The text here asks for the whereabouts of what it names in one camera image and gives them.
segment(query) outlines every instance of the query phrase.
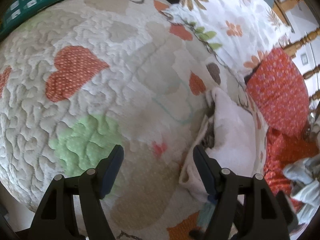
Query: white wall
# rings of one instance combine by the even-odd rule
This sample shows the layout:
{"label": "white wall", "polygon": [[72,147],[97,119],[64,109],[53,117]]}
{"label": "white wall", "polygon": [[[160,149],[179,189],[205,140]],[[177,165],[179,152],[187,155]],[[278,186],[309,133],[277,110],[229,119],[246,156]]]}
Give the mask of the white wall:
{"label": "white wall", "polygon": [[[308,9],[305,3],[299,4],[300,8],[296,6],[292,10],[286,13],[295,33],[291,34],[290,40],[294,42],[296,40],[301,39],[307,33],[314,31],[317,27],[319,27],[316,19],[312,15],[311,11]],[[293,59],[293,62],[296,64],[297,68],[304,74],[308,70],[313,69],[316,65],[320,64],[320,39],[317,38],[310,44],[302,47],[297,52],[297,57]],[[308,65],[303,66],[301,61],[301,55],[306,53],[308,57]],[[317,90],[319,90],[319,82],[320,75],[314,75],[309,80],[306,80],[306,86],[308,88],[309,95],[314,94]]]}

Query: white towel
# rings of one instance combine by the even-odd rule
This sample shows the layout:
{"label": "white towel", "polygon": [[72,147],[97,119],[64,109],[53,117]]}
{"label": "white towel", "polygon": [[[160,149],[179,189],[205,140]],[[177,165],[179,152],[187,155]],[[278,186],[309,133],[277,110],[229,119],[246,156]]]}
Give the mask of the white towel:
{"label": "white towel", "polygon": [[214,125],[214,147],[207,148],[210,158],[218,161],[222,168],[229,168],[235,174],[252,177],[256,159],[255,126],[252,115],[237,106],[230,97],[216,87],[207,94],[209,106],[215,102],[215,113],[204,117],[199,134],[188,152],[182,167],[179,183],[200,201],[207,201],[196,165],[193,161],[193,148],[204,138],[209,124]]}

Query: green leaf print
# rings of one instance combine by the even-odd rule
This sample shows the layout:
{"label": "green leaf print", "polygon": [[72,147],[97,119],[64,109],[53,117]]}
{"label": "green leaf print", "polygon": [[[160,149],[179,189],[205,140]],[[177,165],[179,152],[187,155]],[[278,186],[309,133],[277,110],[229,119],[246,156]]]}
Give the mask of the green leaf print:
{"label": "green leaf print", "polygon": [[200,33],[199,34],[199,38],[203,41],[208,41],[210,39],[212,39],[214,36],[216,36],[217,33],[214,32],[214,31],[209,31],[209,32],[206,32],[206,33]]}
{"label": "green leaf print", "polygon": [[203,33],[204,32],[204,27],[195,28],[195,32],[196,33]]}
{"label": "green leaf print", "polygon": [[222,44],[220,43],[209,43],[209,47],[212,49],[212,50],[215,50],[215,49],[219,49],[222,47]]}
{"label": "green leaf print", "polygon": [[196,22],[190,22],[189,25],[194,27],[194,26],[196,26]]}

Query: blanket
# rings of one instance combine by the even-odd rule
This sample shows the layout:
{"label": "blanket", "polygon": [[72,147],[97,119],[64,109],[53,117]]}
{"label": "blanket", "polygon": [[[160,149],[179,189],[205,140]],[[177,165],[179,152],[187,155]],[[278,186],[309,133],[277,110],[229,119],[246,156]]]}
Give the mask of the blanket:
{"label": "blanket", "polygon": [[[186,239],[202,203],[180,169],[215,86],[252,112],[255,169],[265,161],[260,112],[165,0],[65,0],[0,45],[0,181],[35,211],[56,174],[95,167],[115,144],[125,157],[101,200],[120,240]],[[85,234],[79,199],[78,227]]]}

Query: green patch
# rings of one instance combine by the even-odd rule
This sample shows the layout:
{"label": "green patch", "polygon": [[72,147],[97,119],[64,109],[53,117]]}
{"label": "green patch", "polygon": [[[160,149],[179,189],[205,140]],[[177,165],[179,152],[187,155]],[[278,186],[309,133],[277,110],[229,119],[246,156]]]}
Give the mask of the green patch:
{"label": "green patch", "polygon": [[195,28],[195,32],[196,33],[203,33],[204,32],[204,27],[198,27],[198,28]]}
{"label": "green patch", "polygon": [[190,22],[189,25],[194,27],[194,26],[196,26],[196,22]]}
{"label": "green patch", "polygon": [[115,120],[104,115],[88,115],[58,134],[49,146],[60,159],[67,176],[79,176],[107,158],[116,144],[121,144]]}
{"label": "green patch", "polygon": [[212,50],[215,50],[215,49],[219,49],[222,47],[222,44],[220,43],[209,43],[209,47],[212,49]]}

